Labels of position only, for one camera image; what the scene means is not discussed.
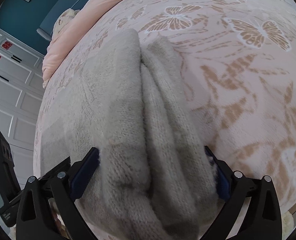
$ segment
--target white cabinet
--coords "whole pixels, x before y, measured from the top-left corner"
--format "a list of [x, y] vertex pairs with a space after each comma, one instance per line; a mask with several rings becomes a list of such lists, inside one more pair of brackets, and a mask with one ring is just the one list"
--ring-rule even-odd
[[0, 30], [0, 131], [10, 144], [21, 187], [33, 174], [44, 56]]

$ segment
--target metal screw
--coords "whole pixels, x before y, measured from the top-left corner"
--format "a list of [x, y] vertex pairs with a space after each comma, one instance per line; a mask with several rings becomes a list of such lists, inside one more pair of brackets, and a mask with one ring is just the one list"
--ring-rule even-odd
[[237, 178], [242, 178], [242, 176], [243, 176], [243, 174], [242, 174], [242, 172], [241, 171], [235, 171], [235, 176], [237, 177]]
[[35, 181], [35, 176], [31, 176], [31, 177], [28, 178], [29, 183], [32, 183], [34, 181]]
[[264, 180], [265, 180], [266, 182], [270, 182], [272, 179], [271, 179], [270, 176], [265, 175], [265, 176], [264, 176]]
[[61, 171], [60, 173], [57, 174], [57, 177], [60, 179], [64, 178], [65, 176], [66, 176], [66, 172], [64, 171]]

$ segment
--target fluffy white object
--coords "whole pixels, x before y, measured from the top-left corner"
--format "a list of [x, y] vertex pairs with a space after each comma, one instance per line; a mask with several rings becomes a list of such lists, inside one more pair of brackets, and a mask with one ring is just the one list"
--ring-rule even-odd
[[64, 28], [64, 26], [67, 25], [76, 16], [76, 14], [79, 11], [80, 10], [75, 11], [69, 8], [59, 16], [59, 18], [57, 19], [54, 25], [52, 39], [54, 39], [59, 34], [59, 32]]
[[287, 237], [292, 233], [294, 229], [294, 220], [292, 214], [287, 211], [282, 215], [282, 240], [287, 239]]

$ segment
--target bedspread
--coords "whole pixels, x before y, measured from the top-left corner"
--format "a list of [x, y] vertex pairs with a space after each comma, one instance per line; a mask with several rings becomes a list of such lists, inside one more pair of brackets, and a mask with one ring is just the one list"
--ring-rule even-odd
[[187, 104], [218, 159], [270, 175], [281, 212], [296, 203], [296, 4], [293, 0], [123, 0], [69, 53], [46, 88], [35, 137], [40, 170], [45, 113], [88, 57], [122, 29], [141, 43], [167, 36], [181, 58]]

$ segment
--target black handle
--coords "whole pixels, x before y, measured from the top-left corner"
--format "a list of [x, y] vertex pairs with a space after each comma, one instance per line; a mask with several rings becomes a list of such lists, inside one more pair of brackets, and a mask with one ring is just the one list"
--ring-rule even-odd
[[12, 57], [13, 60], [17, 61], [18, 63], [20, 63], [20, 61], [14, 57]]
[[21, 61], [21, 59], [19, 57], [15, 56], [15, 55], [13, 55], [13, 57]]
[[0, 75], [0, 78], [4, 79], [5, 81], [9, 82], [7, 78], [4, 78], [3, 76]]

